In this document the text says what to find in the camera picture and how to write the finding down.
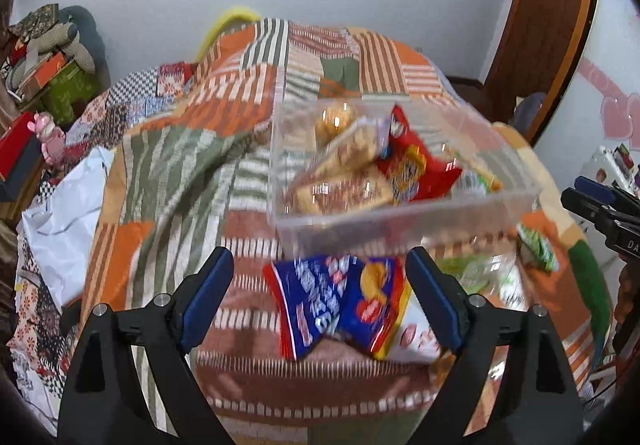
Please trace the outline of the red gift box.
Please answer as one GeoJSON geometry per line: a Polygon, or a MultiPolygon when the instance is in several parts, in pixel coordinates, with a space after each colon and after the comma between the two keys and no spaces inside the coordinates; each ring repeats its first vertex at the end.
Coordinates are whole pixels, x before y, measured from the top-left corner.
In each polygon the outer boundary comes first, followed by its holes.
{"type": "Polygon", "coordinates": [[[35,121],[35,113],[25,111],[10,125],[1,137],[0,198],[2,202],[15,201],[29,175],[41,161],[38,139],[28,124],[35,121]]]}

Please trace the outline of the yellow foam headboard tube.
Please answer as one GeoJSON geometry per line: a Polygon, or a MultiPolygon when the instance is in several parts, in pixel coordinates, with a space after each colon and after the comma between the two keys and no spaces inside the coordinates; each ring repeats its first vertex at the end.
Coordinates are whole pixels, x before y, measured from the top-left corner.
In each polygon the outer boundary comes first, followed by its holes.
{"type": "Polygon", "coordinates": [[[194,58],[195,64],[200,62],[207,54],[210,46],[212,46],[216,39],[224,33],[231,31],[235,27],[239,27],[241,24],[247,24],[261,20],[262,16],[246,6],[231,6],[225,10],[214,21],[213,25],[209,28],[204,40],[201,41],[201,45],[198,48],[198,53],[194,58]]]}

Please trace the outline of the purple cracker pack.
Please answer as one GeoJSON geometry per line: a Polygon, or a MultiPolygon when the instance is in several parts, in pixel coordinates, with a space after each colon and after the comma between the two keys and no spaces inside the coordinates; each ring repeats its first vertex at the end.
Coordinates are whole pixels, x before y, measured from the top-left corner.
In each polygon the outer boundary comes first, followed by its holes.
{"type": "Polygon", "coordinates": [[[311,160],[308,179],[322,179],[358,171],[372,163],[387,146],[390,119],[363,116],[337,135],[311,160]]]}

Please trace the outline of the square bread slice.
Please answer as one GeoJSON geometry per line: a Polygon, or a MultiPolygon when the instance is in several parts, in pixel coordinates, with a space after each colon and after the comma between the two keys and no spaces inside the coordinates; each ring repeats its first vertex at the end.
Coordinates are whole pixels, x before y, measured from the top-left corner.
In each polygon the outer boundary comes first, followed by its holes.
{"type": "Polygon", "coordinates": [[[369,211],[394,200],[393,189],[375,166],[299,185],[291,210],[300,215],[329,216],[369,211]]]}

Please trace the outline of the pink rabbit toy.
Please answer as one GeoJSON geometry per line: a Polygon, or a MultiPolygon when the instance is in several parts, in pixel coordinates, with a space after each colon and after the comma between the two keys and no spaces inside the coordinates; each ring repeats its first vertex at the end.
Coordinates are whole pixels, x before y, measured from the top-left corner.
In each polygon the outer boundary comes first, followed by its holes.
{"type": "Polygon", "coordinates": [[[27,128],[38,139],[44,162],[50,166],[59,165],[64,154],[65,133],[55,124],[53,116],[48,112],[35,112],[27,128]]]}

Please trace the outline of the white plastic bag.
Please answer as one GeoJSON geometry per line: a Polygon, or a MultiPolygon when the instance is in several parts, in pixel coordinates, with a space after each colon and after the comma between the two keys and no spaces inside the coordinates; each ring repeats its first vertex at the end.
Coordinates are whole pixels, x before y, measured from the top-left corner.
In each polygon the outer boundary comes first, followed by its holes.
{"type": "Polygon", "coordinates": [[[68,172],[48,199],[22,214],[30,251],[58,309],[81,297],[115,153],[101,146],[68,172]]]}

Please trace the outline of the brown wooden door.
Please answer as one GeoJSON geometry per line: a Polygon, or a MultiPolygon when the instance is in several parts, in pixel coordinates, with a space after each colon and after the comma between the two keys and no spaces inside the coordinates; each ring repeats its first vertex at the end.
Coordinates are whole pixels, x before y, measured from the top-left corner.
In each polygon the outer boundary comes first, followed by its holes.
{"type": "Polygon", "coordinates": [[[513,119],[516,100],[541,93],[524,130],[535,144],[558,108],[585,47],[597,0],[511,0],[484,91],[500,121],[513,119]]]}

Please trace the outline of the clear plastic storage bin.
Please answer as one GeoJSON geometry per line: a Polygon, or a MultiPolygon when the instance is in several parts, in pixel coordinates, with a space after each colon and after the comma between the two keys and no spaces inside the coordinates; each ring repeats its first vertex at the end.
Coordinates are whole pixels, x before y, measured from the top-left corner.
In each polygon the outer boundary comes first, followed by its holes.
{"type": "Polygon", "coordinates": [[[539,191],[466,102],[320,99],[273,110],[268,216],[286,257],[494,235],[532,211],[539,191]]]}

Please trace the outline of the green small snack packet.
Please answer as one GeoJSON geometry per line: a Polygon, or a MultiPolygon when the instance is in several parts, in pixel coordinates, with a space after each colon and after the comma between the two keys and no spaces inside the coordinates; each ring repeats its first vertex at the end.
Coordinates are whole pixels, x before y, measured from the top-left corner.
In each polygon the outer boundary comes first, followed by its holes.
{"type": "Polygon", "coordinates": [[[560,262],[550,240],[540,231],[524,224],[518,224],[516,237],[518,237],[521,258],[525,264],[548,274],[555,273],[560,269],[560,262]]]}

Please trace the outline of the checkered patchwork blanket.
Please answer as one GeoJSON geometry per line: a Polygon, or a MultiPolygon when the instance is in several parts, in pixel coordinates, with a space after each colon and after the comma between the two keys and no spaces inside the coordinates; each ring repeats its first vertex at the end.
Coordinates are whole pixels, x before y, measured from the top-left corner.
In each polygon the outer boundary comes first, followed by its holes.
{"type": "Polygon", "coordinates": [[[62,310],[81,298],[108,170],[128,128],[183,95],[192,64],[134,72],[89,102],[65,135],[55,184],[47,184],[17,228],[17,325],[9,342],[18,405],[47,437],[56,434],[78,330],[62,310]]]}

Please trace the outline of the wooden wardrobe white doors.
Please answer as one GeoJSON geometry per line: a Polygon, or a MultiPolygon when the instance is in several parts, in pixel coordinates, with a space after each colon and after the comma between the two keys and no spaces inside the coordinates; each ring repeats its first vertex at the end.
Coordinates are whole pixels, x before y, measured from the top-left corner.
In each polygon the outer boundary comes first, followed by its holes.
{"type": "Polygon", "coordinates": [[[639,6],[597,0],[578,66],[534,151],[555,184],[574,184],[600,148],[639,161],[639,6]]]}

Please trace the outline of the yellow white snack packet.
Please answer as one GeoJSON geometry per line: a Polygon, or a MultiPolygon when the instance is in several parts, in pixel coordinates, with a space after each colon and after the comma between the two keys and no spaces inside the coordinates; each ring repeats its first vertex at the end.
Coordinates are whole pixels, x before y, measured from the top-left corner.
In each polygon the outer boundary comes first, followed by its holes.
{"type": "Polygon", "coordinates": [[[433,328],[413,292],[386,353],[388,361],[401,364],[433,364],[442,355],[433,328]]]}

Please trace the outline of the blue chip bag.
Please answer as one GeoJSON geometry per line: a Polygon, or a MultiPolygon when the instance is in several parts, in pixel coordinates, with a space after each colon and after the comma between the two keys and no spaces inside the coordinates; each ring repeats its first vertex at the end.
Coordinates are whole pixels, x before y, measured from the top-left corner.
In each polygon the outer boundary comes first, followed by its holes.
{"type": "Polygon", "coordinates": [[[262,275],[280,315],[280,354],[305,358],[324,338],[378,361],[390,355],[408,300],[398,257],[316,255],[271,262],[262,275]]]}

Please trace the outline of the red noodle snack bag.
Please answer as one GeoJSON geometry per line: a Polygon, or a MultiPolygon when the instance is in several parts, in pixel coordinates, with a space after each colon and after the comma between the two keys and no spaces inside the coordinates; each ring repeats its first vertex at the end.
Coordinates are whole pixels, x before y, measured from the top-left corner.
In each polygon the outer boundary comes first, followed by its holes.
{"type": "Polygon", "coordinates": [[[387,146],[376,165],[392,187],[397,205],[444,197],[462,174],[456,161],[432,155],[399,105],[392,110],[387,146]]]}

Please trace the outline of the orange puffed snack bag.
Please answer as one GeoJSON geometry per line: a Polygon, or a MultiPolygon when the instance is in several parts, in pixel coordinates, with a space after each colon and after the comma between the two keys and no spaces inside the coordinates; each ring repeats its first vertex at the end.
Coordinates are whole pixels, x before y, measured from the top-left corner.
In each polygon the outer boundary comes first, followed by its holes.
{"type": "Polygon", "coordinates": [[[317,148],[321,149],[343,133],[357,119],[357,110],[347,102],[334,102],[314,121],[317,148]]]}

